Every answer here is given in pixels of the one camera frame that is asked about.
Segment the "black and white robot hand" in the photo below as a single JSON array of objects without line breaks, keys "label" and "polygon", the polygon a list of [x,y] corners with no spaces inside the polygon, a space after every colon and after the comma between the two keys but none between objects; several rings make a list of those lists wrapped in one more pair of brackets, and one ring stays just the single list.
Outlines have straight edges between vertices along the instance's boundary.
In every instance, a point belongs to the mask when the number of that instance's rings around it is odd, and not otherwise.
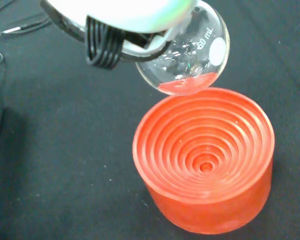
[{"label": "black and white robot hand", "polygon": [[82,43],[91,66],[111,70],[119,61],[149,62],[184,32],[196,0],[41,0],[64,33]]}]

